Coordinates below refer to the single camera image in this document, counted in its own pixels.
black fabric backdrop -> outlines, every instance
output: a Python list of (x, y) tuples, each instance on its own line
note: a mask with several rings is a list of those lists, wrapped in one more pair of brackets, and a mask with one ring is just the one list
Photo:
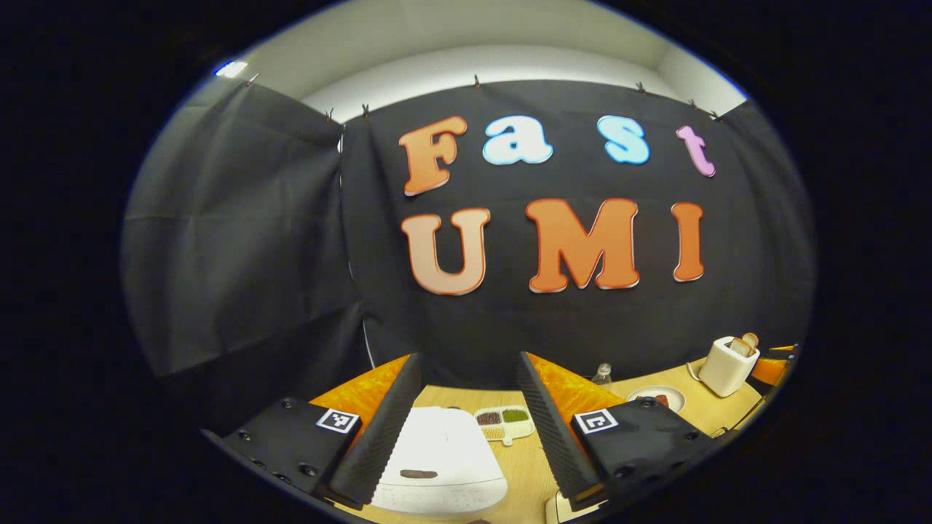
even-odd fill
[[(541, 164), (482, 156), (486, 125), (534, 117), (555, 150)], [(630, 117), (650, 159), (619, 164), (596, 122)], [(450, 179), (407, 197), (398, 139), (452, 117)], [(690, 125), (716, 165), (692, 165)], [(515, 388), (517, 354), (616, 379), (699, 358), (713, 339), (754, 331), (764, 347), (802, 341), (816, 240), (800, 177), (760, 112), (713, 122), (684, 103), (607, 85), (521, 81), (439, 91), (341, 126), (259, 85), (216, 79), (175, 114), (132, 191), (123, 232), (130, 317), (157, 377), (204, 427), (226, 434), (275, 398), (308, 398), (370, 367), (424, 353), (426, 383)], [(566, 200), (586, 228), (605, 199), (637, 203), (630, 289), (528, 289), (537, 272), (536, 199)], [(698, 204), (705, 274), (678, 283), (670, 207)], [(486, 277), (437, 296), (411, 273), (401, 222), (438, 214), (442, 269), (462, 266), (450, 215), (485, 207)]]
[[(483, 158), (486, 125), (511, 115), (542, 124), (555, 149), (544, 163), (497, 166)], [(607, 155), (596, 129), (605, 115), (641, 125), (651, 149), (646, 163), (619, 164)], [(399, 138), (453, 116), (468, 128), (456, 137), (456, 159), (445, 167), (449, 181), (407, 197), (407, 156)], [(715, 176), (693, 166), (676, 135), (684, 125), (705, 140)], [(340, 169), (349, 261), (376, 364), (418, 348), (428, 357), (428, 382), (513, 388), (520, 351), (581, 375), (608, 362), (618, 379), (702, 357), (712, 340), (726, 335), (754, 331), (765, 347), (805, 335), (816, 260), (808, 203), (786, 151), (749, 103), (714, 122), (684, 103), (582, 82), (444, 90), (348, 122)], [(636, 202), (640, 283), (620, 290), (570, 283), (561, 293), (532, 293), (537, 229), (525, 209), (544, 198), (566, 200), (586, 228), (605, 199)], [(678, 226), (670, 207), (680, 201), (704, 211), (706, 271), (688, 283), (672, 276)], [(434, 295), (413, 278), (401, 222), (414, 214), (439, 215), (437, 259), (456, 272), (462, 250), (449, 220), (467, 207), (491, 212), (486, 277), (465, 296)]]

white wall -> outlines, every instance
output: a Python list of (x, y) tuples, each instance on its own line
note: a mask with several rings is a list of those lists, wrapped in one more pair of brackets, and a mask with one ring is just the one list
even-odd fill
[(475, 46), (453, 48), (389, 62), (347, 76), (304, 99), (321, 113), (334, 109), (345, 122), (369, 110), (438, 90), (507, 80), (580, 80), (644, 89), (683, 100), (657, 73), (603, 55), (543, 46)]
[(657, 66), (657, 73), (683, 97), (683, 102), (693, 99), (700, 108), (719, 115), (747, 99), (727, 78), (677, 46), (670, 46)]

orange object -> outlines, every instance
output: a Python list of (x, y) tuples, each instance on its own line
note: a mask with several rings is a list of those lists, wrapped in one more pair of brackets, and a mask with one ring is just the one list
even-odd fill
[(576, 437), (572, 426), (570, 426), (573, 415), (618, 406), (624, 404), (624, 399), (602, 389), (591, 380), (584, 379), (568, 369), (543, 360), (537, 355), (528, 353), (528, 359), (530, 359), (530, 362), (534, 365), (534, 370), (541, 377), (543, 387), (547, 389), (550, 397), (554, 400), (556, 409), (560, 412), (560, 418), (569, 428), (569, 433), (573, 435), (576, 444), (584, 450), (583, 444)]
[(787, 370), (786, 360), (775, 360), (772, 358), (759, 358), (751, 370), (751, 377), (771, 386), (775, 386), (783, 373)]
[(314, 406), (359, 415), (362, 426), (359, 433), (349, 444), (349, 448), (352, 448), (356, 441), (359, 440), (359, 437), (362, 436), (366, 426), (376, 416), (378, 406), (382, 403), (382, 399), (385, 398), (385, 394), (395, 382), (398, 373), (401, 372), (409, 356), (411, 355), (396, 358), (371, 371), (366, 371), (359, 377), (336, 386), (309, 403)]

ceiling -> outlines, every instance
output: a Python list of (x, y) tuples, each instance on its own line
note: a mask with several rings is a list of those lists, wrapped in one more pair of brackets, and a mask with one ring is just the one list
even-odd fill
[(477, 45), (589, 51), (656, 70), (663, 37), (585, 0), (350, 0), (243, 54), (242, 76), (304, 99), (341, 78), (412, 55)]

green food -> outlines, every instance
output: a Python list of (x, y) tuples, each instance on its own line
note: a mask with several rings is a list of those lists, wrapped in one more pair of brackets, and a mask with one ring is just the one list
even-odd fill
[(501, 415), (506, 422), (526, 421), (529, 418), (526, 411), (521, 411), (519, 409), (505, 409), (501, 412)]

